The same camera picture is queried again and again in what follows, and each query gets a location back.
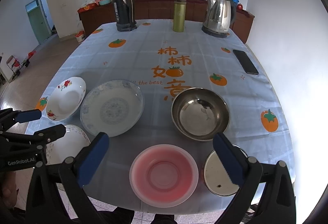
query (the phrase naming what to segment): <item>hand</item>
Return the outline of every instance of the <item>hand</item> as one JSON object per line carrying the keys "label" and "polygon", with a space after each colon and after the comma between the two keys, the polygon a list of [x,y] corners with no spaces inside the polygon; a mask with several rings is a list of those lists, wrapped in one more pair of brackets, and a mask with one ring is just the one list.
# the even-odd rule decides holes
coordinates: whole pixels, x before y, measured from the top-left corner
{"label": "hand", "polygon": [[1,183],[2,186],[2,201],[7,208],[13,208],[17,203],[18,190],[16,190],[16,172],[6,172],[5,179]]}

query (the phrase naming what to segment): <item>wooden cabinet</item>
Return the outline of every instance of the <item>wooden cabinet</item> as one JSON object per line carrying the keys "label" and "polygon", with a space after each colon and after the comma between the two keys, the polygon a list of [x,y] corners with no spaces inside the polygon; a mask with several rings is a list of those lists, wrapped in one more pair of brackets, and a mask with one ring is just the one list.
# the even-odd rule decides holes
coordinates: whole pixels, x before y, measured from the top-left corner
{"label": "wooden cabinet", "polygon": [[[187,0],[186,20],[204,22],[207,1]],[[86,36],[101,24],[116,22],[113,3],[95,7],[79,14]],[[135,19],[173,19],[174,0],[134,0]],[[246,43],[254,16],[244,10],[237,10],[236,20],[230,28],[243,43]]]}

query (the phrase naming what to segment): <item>screw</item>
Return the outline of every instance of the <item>screw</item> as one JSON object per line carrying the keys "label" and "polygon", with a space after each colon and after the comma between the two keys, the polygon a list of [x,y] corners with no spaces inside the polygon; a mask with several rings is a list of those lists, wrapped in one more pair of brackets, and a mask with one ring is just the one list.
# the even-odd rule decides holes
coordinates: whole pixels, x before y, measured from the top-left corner
{"label": "screw", "polygon": [[284,168],[284,167],[286,166],[286,163],[283,162],[282,160],[280,160],[280,161],[279,161],[279,165],[280,165],[282,168]]}
{"label": "screw", "polygon": [[43,162],[42,162],[42,161],[38,161],[38,162],[35,164],[35,166],[36,166],[37,168],[42,167],[42,165],[43,165]]}
{"label": "screw", "polygon": [[71,163],[73,163],[73,161],[74,161],[74,158],[71,157],[71,156],[69,156],[69,157],[67,157],[67,158],[65,159],[65,163],[66,163],[66,164],[71,164]]}
{"label": "screw", "polygon": [[254,164],[254,163],[257,162],[257,159],[256,159],[255,157],[253,157],[253,156],[250,156],[250,157],[248,158],[248,162]]}

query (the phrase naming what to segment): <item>pink plastic bowl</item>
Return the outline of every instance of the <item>pink plastic bowl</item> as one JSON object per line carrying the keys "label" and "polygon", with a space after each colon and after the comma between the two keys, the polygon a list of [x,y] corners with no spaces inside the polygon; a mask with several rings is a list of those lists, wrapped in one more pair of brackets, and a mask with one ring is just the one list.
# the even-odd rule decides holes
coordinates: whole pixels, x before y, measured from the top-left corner
{"label": "pink plastic bowl", "polygon": [[130,184],[148,205],[167,208],[187,200],[198,183],[193,157],[175,145],[154,145],[143,150],[130,168]]}

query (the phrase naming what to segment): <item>green tumbler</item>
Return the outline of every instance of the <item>green tumbler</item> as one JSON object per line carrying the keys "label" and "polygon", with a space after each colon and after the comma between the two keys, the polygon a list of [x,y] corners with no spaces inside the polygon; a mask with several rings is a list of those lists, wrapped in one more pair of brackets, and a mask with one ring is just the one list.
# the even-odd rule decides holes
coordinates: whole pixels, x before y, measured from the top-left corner
{"label": "green tumbler", "polygon": [[173,30],[183,32],[186,15],[186,0],[174,0]]}

